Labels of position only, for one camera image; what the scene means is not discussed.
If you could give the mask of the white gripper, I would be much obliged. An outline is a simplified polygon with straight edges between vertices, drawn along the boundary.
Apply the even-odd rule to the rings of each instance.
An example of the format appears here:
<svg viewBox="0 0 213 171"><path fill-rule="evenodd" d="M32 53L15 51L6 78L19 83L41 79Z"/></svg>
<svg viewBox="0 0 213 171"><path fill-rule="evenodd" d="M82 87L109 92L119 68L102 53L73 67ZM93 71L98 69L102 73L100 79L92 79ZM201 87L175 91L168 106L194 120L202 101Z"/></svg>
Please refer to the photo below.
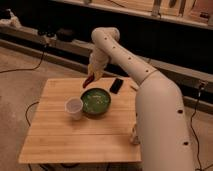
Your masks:
<svg viewBox="0 0 213 171"><path fill-rule="evenodd" d="M94 47L89 58L88 76L95 76L95 81L101 79L108 62L109 56L101 49Z"/></svg>

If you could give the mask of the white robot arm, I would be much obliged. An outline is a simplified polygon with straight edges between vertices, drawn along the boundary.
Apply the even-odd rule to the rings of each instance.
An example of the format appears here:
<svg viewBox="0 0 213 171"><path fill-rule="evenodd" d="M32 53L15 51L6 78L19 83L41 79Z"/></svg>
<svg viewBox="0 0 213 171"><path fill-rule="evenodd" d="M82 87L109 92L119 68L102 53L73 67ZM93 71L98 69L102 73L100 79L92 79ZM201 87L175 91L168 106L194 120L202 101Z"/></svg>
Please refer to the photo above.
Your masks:
<svg viewBox="0 0 213 171"><path fill-rule="evenodd" d="M143 171L195 171L180 88L157 68L119 44L115 27L91 33L94 48L88 73L96 80L109 61L117 63L138 85L136 130Z"/></svg>

